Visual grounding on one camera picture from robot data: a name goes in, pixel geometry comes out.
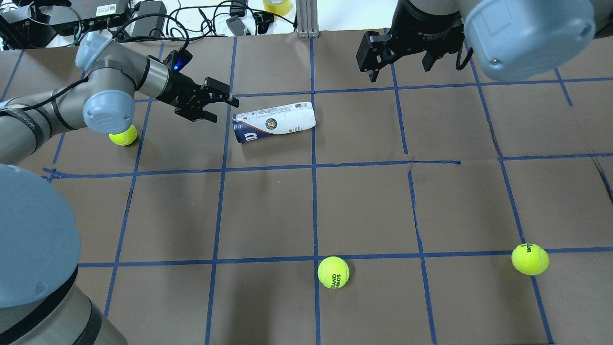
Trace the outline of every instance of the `white label sticker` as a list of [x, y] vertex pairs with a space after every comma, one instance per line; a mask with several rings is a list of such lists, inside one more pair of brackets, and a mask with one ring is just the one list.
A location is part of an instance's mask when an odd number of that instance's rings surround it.
[[117, 4], [98, 6], [96, 8], [96, 17], [100, 15], [115, 14], [116, 9], [117, 9]]

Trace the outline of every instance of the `yellow-green tennis ball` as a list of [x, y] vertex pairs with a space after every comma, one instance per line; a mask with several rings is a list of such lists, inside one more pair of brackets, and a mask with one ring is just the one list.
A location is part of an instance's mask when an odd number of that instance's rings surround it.
[[349, 266], [339, 257], [327, 257], [319, 264], [317, 277], [328, 289], [339, 289], [349, 280]]
[[547, 252], [536, 244], [520, 244], [511, 254], [513, 266], [521, 273], [536, 276], [545, 272], [549, 266]]
[[132, 144], [136, 140], [136, 136], [136, 127], [134, 125], [130, 125], [130, 128], [128, 128], [127, 131], [120, 134], [109, 133], [109, 139], [119, 146], [127, 146]]

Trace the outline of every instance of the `blue and white can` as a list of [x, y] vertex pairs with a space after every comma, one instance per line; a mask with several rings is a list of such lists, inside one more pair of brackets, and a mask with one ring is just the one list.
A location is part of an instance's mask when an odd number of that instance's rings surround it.
[[315, 126], [311, 102], [299, 102], [232, 116], [238, 142], [308, 130]]

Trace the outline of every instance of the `blue tape grid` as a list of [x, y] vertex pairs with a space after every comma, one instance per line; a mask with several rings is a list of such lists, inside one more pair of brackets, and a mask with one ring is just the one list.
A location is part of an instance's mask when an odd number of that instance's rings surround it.
[[[159, 50], [158, 58], [162, 58], [162, 51], [164, 48], [164, 43], [162, 42]], [[232, 52], [232, 70], [230, 77], [230, 89], [232, 89], [232, 82], [234, 79], [234, 66], [235, 66], [235, 57], [236, 57], [236, 48], [237, 48], [237, 40], [234, 40], [234, 47]], [[0, 101], [4, 100], [6, 94], [10, 88], [10, 85], [15, 77], [21, 59], [23, 57], [24, 51], [20, 52], [20, 55], [17, 59], [15, 67], [11, 73], [7, 86], [5, 87], [2, 96], [0, 97]], [[555, 73], [557, 76], [556, 80], [529, 80], [522, 82], [487, 82], [480, 83], [479, 77], [476, 73], [476, 69], [474, 63], [471, 61], [471, 68], [473, 70], [473, 75], [475, 78], [475, 83], [459, 83], [459, 84], [441, 84], [441, 85], [410, 85], [410, 86], [398, 86], [395, 67], [392, 68], [392, 77], [394, 80], [394, 87], [373, 87], [373, 88], [354, 88], [354, 89], [341, 89], [341, 90], [315, 90], [315, 75], [314, 75], [314, 48], [313, 48], [313, 38], [310, 39], [310, 64], [311, 64], [311, 90], [310, 91], [298, 91], [298, 92], [277, 92], [277, 93], [253, 93], [253, 94], [244, 94], [244, 95], [236, 95], [236, 97], [261, 97], [261, 96], [283, 96], [283, 95], [302, 95], [302, 94], [310, 94], [311, 102], [315, 102], [315, 95], [320, 93], [347, 93], [347, 92], [363, 92], [363, 91], [389, 91], [393, 90], [396, 96], [397, 102], [397, 111], [398, 111], [398, 121], [400, 124], [400, 131], [402, 136], [402, 144], [405, 153], [408, 153], [408, 148], [406, 145], [406, 136], [404, 131], [404, 123], [402, 121], [402, 109], [400, 107], [400, 95], [399, 90], [409, 90], [409, 89], [420, 89], [420, 88], [449, 88], [449, 87], [477, 87], [479, 90], [479, 95], [481, 97], [482, 105], [484, 108], [486, 119], [490, 125], [490, 130], [492, 133], [493, 142], [497, 148], [499, 153], [499, 163], [501, 167], [501, 171], [503, 173], [504, 181], [507, 187], [507, 191], [509, 194], [509, 199], [511, 201], [511, 206], [513, 208], [513, 213], [515, 216], [518, 235], [522, 242], [525, 242], [525, 237], [523, 234], [523, 229], [521, 226], [521, 222], [519, 219], [519, 215], [517, 212], [517, 208], [515, 205], [514, 197], [512, 194], [511, 185], [508, 179], [508, 175], [506, 173], [506, 167], [504, 163], [506, 161], [515, 161], [515, 160], [542, 160], [542, 159], [566, 159], [566, 158], [598, 158], [598, 157], [613, 157], [613, 153], [582, 153], [575, 155], [550, 155], [550, 156], [521, 156], [521, 157], [506, 157], [502, 154], [500, 147], [498, 146], [495, 131], [493, 128], [492, 120], [489, 116], [489, 111], [487, 109], [487, 103], [485, 101], [485, 97], [482, 93], [482, 86], [496, 86], [496, 85], [529, 85], [529, 84], [541, 84], [541, 83], [559, 83], [562, 87], [562, 91], [564, 92], [565, 98], [569, 104], [569, 106], [573, 106], [573, 102], [566, 90], [566, 83], [578, 83], [578, 82], [604, 82], [604, 81], [613, 81], [613, 77], [602, 77], [602, 78], [584, 78], [584, 79], [564, 79], [560, 75], [558, 69], [555, 69]], [[372, 165], [402, 165], [402, 164], [411, 164], [411, 163], [422, 163], [422, 164], [456, 164], [459, 165], [461, 162], [459, 161], [416, 161], [416, 160], [406, 160], [406, 161], [379, 161], [379, 162], [354, 162], [354, 163], [340, 163], [340, 164], [317, 164], [316, 162], [316, 136], [315, 129], [311, 130], [311, 141], [312, 141], [312, 164], [311, 165], [294, 165], [294, 166], [260, 166], [260, 167], [249, 167], [249, 168], [226, 168], [227, 163], [227, 148], [228, 148], [228, 136], [229, 136], [229, 122], [226, 122], [226, 138], [224, 143], [224, 160], [223, 166], [221, 169], [208, 169], [208, 170], [176, 170], [176, 171], [138, 171], [138, 165], [140, 161], [140, 154], [142, 152], [143, 140], [145, 137], [145, 132], [147, 130], [148, 116], [151, 109], [151, 103], [156, 102], [156, 99], [139, 99], [135, 102], [137, 103], [148, 103], [147, 104], [147, 112], [145, 114], [145, 123], [143, 125], [143, 130], [139, 142], [139, 150], [137, 153], [137, 158], [134, 166], [133, 172], [119, 173], [119, 174], [85, 174], [85, 175], [76, 175], [76, 174], [66, 174], [63, 172], [59, 172], [55, 169], [44, 169], [46, 172], [50, 173], [50, 177], [48, 181], [51, 182], [53, 179], [76, 179], [76, 178], [113, 178], [113, 177], [132, 177], [132, 184], [130, 187], [130, 192], [128, 196], [128, 200], [126, 201], [126, 210], [124, 213], [124, 218], [121, 227], [120, 239], [118, 241], [117, 251], [115, 255], [114, 262], [99, 262], [99, 263], [80, 263], [80, 267], [109, 267], [113, 268], [112, 278], [109, 286], [109, 292], [107, 295], [107, 301], [104, 308], [104, 314], [108, 315], [110, 302], [112, 299], [113, 286], [116, 278], [116, 271], [118, 267], [129, 267], [129, 266], [166, 266], [166, 265], [211, 265], [211, 284], [210, 284], [210, 292], [209, 292], [209, 305], [208, 305], [208, 315], [207, 315], [207, 325], [205, 330], [205, 343], [208, 344], [210, 342], [210, 325], [211, 325], [211, 317], [213, 311], [213, 297], [215, 292], [215, 272], [217, 265], [225, 265], [225, 264], [233, 264], [233, 263], [253, 263], [253, 262], [300, 262], [300, 261], [313, 261], [314, 264], [314, 298], [315, 298], [315, 318], [316, 318], [316, 342], [318, 345], [321, 344], [321, 328], [320, 328], [320, 310], [319, 310], [319, 284], [317, 280], [317, 264], [318, 261], [323, 259], [318, 255], [318, 239], [317, 239], [317, 180], [316, 180], [316, 172], [318, 168], [333, 168], [337, 166], [372, 166]], [[228, 106], [227, 117], [229, 118], [230, 107]], [[56, 150], [55, 156], [53, 158], [53, 165], [57, 162], [59, 157], [59, 153], [64, 142], [64, 134], [60, 137], [58, 148]], [[228, 171], [257, 171], [257, 170], [269, 170], [269, 169], [312, 169], [313, 170], [313, 240], [314, 240], [314, 250], [313, 256], [306, 257], [269, 257], [269, 258], [235, 258], [235, 259], [218, 259], [218, 246], [219, 246], [219, 229], [221, 226], [221, 212], [223, 206], [223, 189], [224, 189], [224, 181], [225, 181], [225, 173]], [[121, 246], [123, 243], [123, 236], [126, 228], [126, 223], [129, 214], [129, 208], [131, 204], [132, 194], [134, 191], [134, 186], [136, 183], [136, 178], [138, 176], [146, 176], [146, 175], [157, 175], [157, 174], [194, 174], [194, 173], [217, 173], [221, 172], [222, 179], [219, 191], [219, 202], [218, 202], [218, 219], [216, 225], [216, 234], [215, 234], [215, 249], [212, 260], [177, 260], [177, 261], [158, 261], [158, 262], [120, 262], [121, 255]], [[432, 314], [432, 301], [430, 299], [429, 286], [427, 280], [427, 269], [425, 265], [426, 258], [432, 257], [466, 257], [466, 256], [488, 256], [488, 255], [510, 255], [510, 250], [500, 250], [500, 251], [482, 251], [482, 252], [426, 252], [423, 248], [423, 243], [419, 236], [419, 227], [416, 215], [416, 198], [413, 186], [413, 177], [412, 173], [408, 173], [408, 183], [409, 189], [411, 191], [411, 202], [413, 206], [413, 216], [414, 223], [416, 228], [416, 238], [418, 242], [418, 253], [400, 253], [400, 254], [366, 254], [366, 255], [341, 255], [341, 258], [348, 260], [364, 260], [364, 259], [376, 259], [376, 258], [418, 258], [422, 262], [422, 277], [424, 280], [424, 292], [427, 303], [428, 310], [428, 320], [430, 322], [430, 332], [432, 336], [432, 341], [434, 344], [437, 344], [436, 341], [436, 331], [435, 331], [435, 323], [434, 316]], [[553, 248], [547, 249], [550, 254], [568, 254], [568, 253], [583, 253], [583, 252], [613, 252], [613, 247], [587, 247], [587, 248]], [[544, 329], [547, 335], [547, 340], [550, 343], [553, 343], [553, 337], [551, 331], [549, 329], [549, 324], [547, 322], [546, 312], [543, 307], [543, 303], [541, 300], [540, 292], [538, 289], [538, 283], [535, 277], [531, 278], [533, 288], [535, 291], [535, 296], [538, 302], [539, 311], [541, 313], [541, 317], [543, 320]]]

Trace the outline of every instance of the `robotic arm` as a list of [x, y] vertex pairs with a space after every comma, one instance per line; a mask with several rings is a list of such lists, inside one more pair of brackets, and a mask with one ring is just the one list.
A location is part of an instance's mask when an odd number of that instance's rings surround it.
[[17, 164], [52, 136], [85, 126], [100, 133], [126, 131], [134, 117], [135, 91], [174, 106], [177, 115], [190, 121], [217, 122], [204, 106], [226, 102], [238, 107], [239, 101], [227, 84], [207, 77], [199, 85], [181, 74], [190, 59], [182, 48], [159, 61], [88, 33], [76, 57], [84, 79], [63, 90], [0, 103], [0, 163]]
[[[556, 68], [593, 38], [611, 35], [613, 0], [398, 0], [389, 33], [366, 32], [356, 58], [375, 82], [381, 68], [405, 55], [425, 51], [429, 71], [446, 53], [458, 53], [460, 70], [474, 49], [485, 74], [510, 82]], [[465, 38], [472, 48], [460, 62]]]

